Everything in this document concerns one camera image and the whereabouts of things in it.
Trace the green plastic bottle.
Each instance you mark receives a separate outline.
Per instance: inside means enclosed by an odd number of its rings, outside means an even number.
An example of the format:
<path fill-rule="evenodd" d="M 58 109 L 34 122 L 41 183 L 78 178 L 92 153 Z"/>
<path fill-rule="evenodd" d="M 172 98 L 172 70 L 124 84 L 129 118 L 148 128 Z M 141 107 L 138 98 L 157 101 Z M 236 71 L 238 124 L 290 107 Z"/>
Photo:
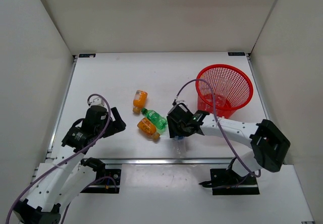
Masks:
<path fill-rule="evenodd" d="M 159 113 L 157 113 L 154 110 L 148 110 L 146 108 L 143 108 L 141 110 L 141 113 L 149 120 L 151 121 L 157 129 L 164 130 L 168 124 L 167 119 L 161 116 Z"/>

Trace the blue label water bottle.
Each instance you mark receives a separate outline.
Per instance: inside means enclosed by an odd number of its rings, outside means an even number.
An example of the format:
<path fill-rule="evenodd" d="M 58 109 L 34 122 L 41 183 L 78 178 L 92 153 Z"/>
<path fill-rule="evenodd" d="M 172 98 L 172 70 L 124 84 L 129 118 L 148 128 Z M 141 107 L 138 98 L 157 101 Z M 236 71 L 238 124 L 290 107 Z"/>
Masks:
<path fill-rule="evenodd" d="M 173 142 L 174 157 L 184 158 L 186 156 L 186 138 L 182 136 L 175 136 Z"/>

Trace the orange soda bottle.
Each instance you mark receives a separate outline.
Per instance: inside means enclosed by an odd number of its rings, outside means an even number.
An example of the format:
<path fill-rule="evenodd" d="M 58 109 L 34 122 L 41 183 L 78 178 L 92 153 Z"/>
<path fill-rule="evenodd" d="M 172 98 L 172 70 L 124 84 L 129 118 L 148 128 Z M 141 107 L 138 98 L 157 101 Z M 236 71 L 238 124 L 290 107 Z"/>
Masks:
<path fill-rule="evenodd" d="M 137 90 L 133 100 L 133 113 L 140 114 L 145 107 L 148 93 L 142 90 Z"/>
<path fill-rule="evenodd" d="M 157 131 L 156 126 L 148 118 L 143 118 L 140 120 L 137 127 L 153 141 L 159 140 L 160 133 Z"/>

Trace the clear plastic bottle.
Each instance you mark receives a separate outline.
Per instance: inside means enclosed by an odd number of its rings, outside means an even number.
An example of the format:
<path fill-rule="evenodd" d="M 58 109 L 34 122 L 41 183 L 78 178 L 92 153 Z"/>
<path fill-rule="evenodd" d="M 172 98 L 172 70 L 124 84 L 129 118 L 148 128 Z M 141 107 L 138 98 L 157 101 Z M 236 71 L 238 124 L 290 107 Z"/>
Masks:
<path fill-rule="evenodd" d="M 228 78 L 220 77 L 215 90 L 216 107 L 223 107 L 230 93 L 233 81 Z"/>

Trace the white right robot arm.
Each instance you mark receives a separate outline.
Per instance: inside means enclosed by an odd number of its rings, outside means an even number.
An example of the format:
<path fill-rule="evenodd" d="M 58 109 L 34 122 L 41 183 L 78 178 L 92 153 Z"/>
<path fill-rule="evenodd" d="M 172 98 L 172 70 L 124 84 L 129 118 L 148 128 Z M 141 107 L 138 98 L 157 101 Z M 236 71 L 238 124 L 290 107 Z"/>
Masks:
<path fill-rule="evenodd" d="M 223 137 L 234 154 L 225 178 L 234 184 L 261 169 L 279 172 L 291 145 L 278 127 L 266 119 L 261 123 L 238 122 L 202 110 L 192 113 L 179 103 L 168 112 L 167 121 L 171 138 L 194 134 Z"/>

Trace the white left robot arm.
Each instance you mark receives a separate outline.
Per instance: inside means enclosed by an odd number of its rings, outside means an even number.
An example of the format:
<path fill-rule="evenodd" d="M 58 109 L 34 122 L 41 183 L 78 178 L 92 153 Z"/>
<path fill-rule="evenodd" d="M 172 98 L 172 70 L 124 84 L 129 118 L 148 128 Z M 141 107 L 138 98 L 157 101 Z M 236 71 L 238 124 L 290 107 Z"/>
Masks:
<path fill-rule="evenodd" d="M 101 138 L 124 131 L 116 107 L 92 105 L 73 123 L 62 140 L 52 167 L 37 177 L 15 201 L 12 212 L 21 223 L 60 223 L 71 201 L 92 184 L 110 176 L 105 164 L 85 154 Z"/>

